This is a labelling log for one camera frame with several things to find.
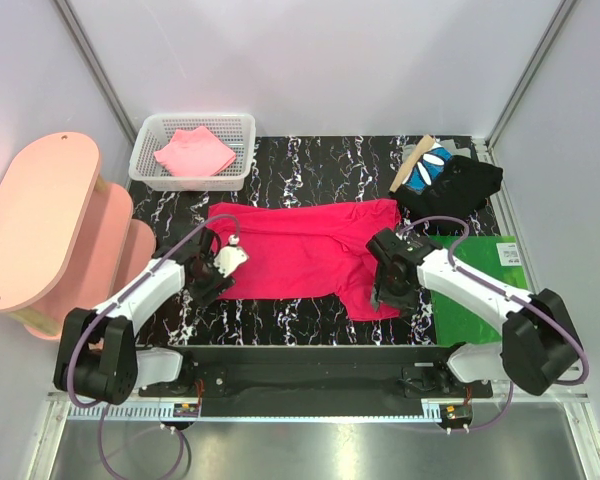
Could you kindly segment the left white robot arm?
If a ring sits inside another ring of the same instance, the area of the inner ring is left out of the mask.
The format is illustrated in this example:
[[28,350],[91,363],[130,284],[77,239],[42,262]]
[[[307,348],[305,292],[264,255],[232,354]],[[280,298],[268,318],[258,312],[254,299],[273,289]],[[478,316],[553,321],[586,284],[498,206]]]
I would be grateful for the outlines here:
[[235,284],[233,274],[249,259],[232,235],[218,249],[219,236],[198,227],[174,247],[154,253],[146,267],[113,297],[91,308],[74,308],[64,320],[54,386],[79,408],[120,405],[132,392],[162,384],[176,396],[195,386],[196,372],[184,355],[167,347],[141,348],[136,335],[171,297],[185,289],[207,306]]

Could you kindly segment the crimson red t-shirt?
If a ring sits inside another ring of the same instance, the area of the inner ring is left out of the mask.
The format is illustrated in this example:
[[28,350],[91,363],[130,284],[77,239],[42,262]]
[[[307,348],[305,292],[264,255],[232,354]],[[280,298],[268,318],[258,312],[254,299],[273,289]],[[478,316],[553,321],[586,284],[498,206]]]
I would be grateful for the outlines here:
[[233,274],[227,300],[308,299],[336,295],[350,319],[397,317],[399,310],[371,304],[376,259],[366,244],[400,221],[389,199],[267,209],[217,203],[209,214],[232,215],[239,245],[249,256]]

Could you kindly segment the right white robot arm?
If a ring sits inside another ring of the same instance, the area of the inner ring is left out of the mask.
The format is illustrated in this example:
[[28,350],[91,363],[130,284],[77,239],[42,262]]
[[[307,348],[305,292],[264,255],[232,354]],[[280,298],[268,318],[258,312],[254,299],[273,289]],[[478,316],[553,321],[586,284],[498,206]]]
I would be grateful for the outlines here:
[[508,380],[524,392],[540,396],[564,374],[582,366],[575,384],[589,372],[584,349],[563,299],[550,289],[531,293],[507,285],[457,259],[429,237],[400,238],[389,228],[374,235],[367,249],[377,262],[371,294],[373,308],[406,310],[426,289],[464,307],[495,331],[488,344],[462,341],[449,348],[434,384],[456,396],[469,383]]

